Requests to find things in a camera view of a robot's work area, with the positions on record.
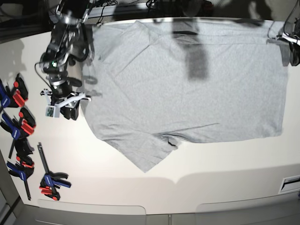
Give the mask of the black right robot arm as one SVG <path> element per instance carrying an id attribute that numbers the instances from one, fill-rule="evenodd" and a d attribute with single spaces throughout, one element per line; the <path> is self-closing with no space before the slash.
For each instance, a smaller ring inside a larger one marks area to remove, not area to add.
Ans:
<path id="1" fill-rule="evenodd" d="M 51 32 L 50 43 L 37 66 L 46 75 L 49 89 L 41 95 L 47 100 L 47 117 L 77 120 L 81 100 L 90 100 L 83 92 L 73 91 L 82 81 L 68 76 L 68 66 L 83 62 L 89 55 L 85 21 L 95 6 L 94 0 L 61 0 L 55 9 L 57 22 Z"/>

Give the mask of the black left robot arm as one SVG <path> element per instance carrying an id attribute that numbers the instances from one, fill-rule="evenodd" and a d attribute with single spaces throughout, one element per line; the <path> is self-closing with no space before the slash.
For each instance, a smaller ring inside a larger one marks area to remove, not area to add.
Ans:
<path id="1" fill-rule="evenodd" d="M 282 32 L 277 35 L 277 40 L 289 46 L 289 61 L 292 67 L 300 64 L 300 16 L 295 17 L 291 31 L 287 31 L 286 28 L 297 7 L 300 7 L 299 0 L 296 1 L 292 11 L 286 18 Z"/>

